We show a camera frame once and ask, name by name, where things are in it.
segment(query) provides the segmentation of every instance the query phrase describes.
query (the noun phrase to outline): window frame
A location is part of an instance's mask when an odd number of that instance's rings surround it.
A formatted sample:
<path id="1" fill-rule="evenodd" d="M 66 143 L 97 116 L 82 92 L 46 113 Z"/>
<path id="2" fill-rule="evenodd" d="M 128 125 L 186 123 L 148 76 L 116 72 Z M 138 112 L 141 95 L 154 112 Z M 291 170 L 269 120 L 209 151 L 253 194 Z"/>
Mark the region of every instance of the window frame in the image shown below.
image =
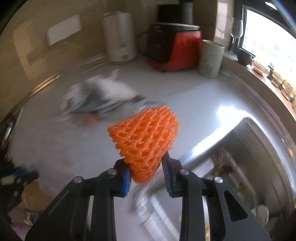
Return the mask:
<path id="1" fill-rule="evenodd" d="M 289 25 L 286 23 L 282 15 L 278 10 L 273 9 L 272 7 L 268 6 L 264 0 L 235 0 L 234 1 L 234 18 L 239 18 L 244 22 L 244 31 L 241 38 L 236 39 L 234 43 L 234 53 L 237 54 L 238 49 L 242 47 L 242 42 L 244 39 L 244 34 L 246 30 L 246 21 L 247 21 L 247 10 L 253 11 L 258 13 L 265 18 L 273 21 L 274 23 L 281 26 L 285 29 L 288 33 L 290 33 L 294 38 L 296 36 L 291 31 Z M 232 37 L 230 38 L 229 50 L 231 49 L 232 45 Z"/>

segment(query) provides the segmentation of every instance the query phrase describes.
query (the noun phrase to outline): windowsill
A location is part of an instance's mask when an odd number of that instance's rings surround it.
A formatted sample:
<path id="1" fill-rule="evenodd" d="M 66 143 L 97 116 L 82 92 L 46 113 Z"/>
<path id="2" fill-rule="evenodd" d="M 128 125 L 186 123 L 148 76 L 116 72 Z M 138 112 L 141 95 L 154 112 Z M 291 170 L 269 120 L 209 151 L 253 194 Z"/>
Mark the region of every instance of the windowsill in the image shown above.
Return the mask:
<path id="1" fill-rule="evenodd" d="M 246 82 L 269 104 L 296 143 L 296 113 L 281 91 L 268 78 L 257 74 L 250 64 L 248 66 L 241 65 L 236 56 L 229 53 L 224 53 L 221 66 Z"/>

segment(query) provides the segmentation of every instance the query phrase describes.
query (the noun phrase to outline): black bowl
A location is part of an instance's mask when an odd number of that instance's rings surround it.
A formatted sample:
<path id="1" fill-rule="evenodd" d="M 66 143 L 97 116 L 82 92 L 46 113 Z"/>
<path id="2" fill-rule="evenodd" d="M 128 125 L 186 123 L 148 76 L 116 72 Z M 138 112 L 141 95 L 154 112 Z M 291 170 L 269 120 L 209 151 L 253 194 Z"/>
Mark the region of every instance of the black bowl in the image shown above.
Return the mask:
<path id="1" fill-rule="evenodd" d="M 250 52 L 239 48 L 239 51 L 237 52 L 237 60 L 240 64 L 247 66 L 252 62 L 253 56 Z"/>

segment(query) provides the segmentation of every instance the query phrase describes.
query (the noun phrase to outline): wall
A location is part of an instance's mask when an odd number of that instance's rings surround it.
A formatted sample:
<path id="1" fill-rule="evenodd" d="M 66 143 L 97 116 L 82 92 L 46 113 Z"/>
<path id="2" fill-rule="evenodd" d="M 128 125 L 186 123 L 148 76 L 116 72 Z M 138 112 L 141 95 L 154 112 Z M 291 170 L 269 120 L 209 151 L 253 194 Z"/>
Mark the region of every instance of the wall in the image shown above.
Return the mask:
<path id="1" fill-rule="evenodd" d="M 51 75 L 104 52 L 102 18 L 114 11 L 124 0 L 28 0 L 0 36 L 0 120 Z M 75 15 L 81 31 L 49 45 L 47 30 Z"/>
<path id="2" fill-rule="evenodd" d="M 234 0 L 194 0 L 194 22 L 199 25 L 203 39 L 229 47 Z"/>

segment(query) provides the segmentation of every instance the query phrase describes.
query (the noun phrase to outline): ceramic cup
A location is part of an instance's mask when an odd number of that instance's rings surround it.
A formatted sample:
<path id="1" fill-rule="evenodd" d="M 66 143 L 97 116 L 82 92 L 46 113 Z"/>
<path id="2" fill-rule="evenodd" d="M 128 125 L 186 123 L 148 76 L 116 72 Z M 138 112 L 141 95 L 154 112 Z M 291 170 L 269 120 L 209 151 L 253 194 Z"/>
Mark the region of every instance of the ceramic cup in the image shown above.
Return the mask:
<path id="1" fill-rule="evenodd" d="M 202 54 L 198 71 L 208 78 L 216 78 L 224 54 L 224 46 L 210 40 L 202 41 Z"/>

